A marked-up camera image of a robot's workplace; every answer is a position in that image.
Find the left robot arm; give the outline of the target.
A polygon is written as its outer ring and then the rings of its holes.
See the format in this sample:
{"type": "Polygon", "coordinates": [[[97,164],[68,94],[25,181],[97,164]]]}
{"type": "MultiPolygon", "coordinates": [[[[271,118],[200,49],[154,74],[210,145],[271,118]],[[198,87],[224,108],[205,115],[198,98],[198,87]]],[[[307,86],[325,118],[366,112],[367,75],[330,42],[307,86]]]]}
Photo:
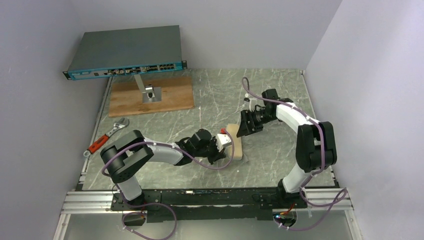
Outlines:
{"type": "Polygon", "coordinates": [[[100,151],[104,162],[101,173],[111,178],[127,201],[141,201],[144,192],[135,175],[146,163],[184,166],[200,164],[199,158],[206,158],[207,168],[212,169],[214,162],[226,157],[228,146],[234,143],[226,130],[212,136],[206,129],[199,129],[191,137],[172,143],[154,141],[133,130],[100,151]]]}

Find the beige umbrella pouch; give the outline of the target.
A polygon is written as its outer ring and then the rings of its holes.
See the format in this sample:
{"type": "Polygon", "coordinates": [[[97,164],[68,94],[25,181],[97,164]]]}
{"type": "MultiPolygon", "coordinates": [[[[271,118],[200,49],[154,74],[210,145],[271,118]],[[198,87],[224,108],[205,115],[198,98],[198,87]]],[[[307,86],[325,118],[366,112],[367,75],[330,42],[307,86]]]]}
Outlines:
{"type": "Polygon", "coordinates": [[[241,161],[243,158],[242,138],[237,137],[240,126],[235,123],[230,123],[226,126],[226,131],[231,135],[234,143],[233,161],[241,161]]]}

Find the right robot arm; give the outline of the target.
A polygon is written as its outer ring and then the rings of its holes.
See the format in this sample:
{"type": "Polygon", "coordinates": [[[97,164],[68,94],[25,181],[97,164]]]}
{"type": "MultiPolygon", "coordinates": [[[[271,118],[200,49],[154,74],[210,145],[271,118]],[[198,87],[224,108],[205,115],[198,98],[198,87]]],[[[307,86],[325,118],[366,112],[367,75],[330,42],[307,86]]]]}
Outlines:
{"type": "Polygon", "coordinates": [[[296,133],[296,163],[280,180],[278,187],[285,194],[300,192],[314,176],[337,162],[334,127],[328,121],[319,121],[302,111],[289,98],[280,98],[276,89],[261,94],[263,105],[242,110],[237,137],[261,132],[264,124],[284,122],[296,133]]]}

